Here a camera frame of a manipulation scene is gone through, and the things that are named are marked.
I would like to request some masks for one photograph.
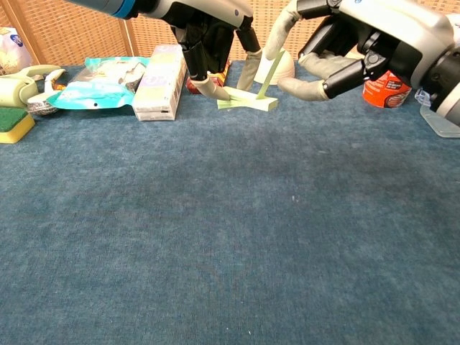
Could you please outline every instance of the white box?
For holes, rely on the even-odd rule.
[[[179,45],[159,45],[133,100],[139,121],[174,121],[187,65]]]

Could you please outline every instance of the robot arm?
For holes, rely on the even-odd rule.
[[[411,0],[292,0],[270,33],[272,59],[300,19],[326,17],[299,53],[299,63],[323,80],[281,80],[281,89],[323,101],[377,80],[387,70],[431,94],[431,109],[460,124],[460,48],[447,17]],[[364,59],[347,54],[357,45]]]
[[[208,77],[224,70],[236,32],[247,52],[238,88],[248,90],[259,67],[262,50],[252,28],[253,13],[245,0],[68,0],[121,19],[143,14],[161,19],[182,46],[190,79],[205,96],[230,96]]]

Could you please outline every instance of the orange can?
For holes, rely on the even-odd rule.
[[[376,81],[364,83],[363,98],[367,103],[380,108],[397,108],[401,106],[412,91],[396,75],[387,71]]]

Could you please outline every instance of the sponge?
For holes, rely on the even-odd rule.
[[[0,143],[14,144],[35,125],[24,109],[0,107]]]

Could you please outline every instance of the yellow sponge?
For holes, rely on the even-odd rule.
[[[35,125],[24,109],[0,108],[0,143],[14,144]]]

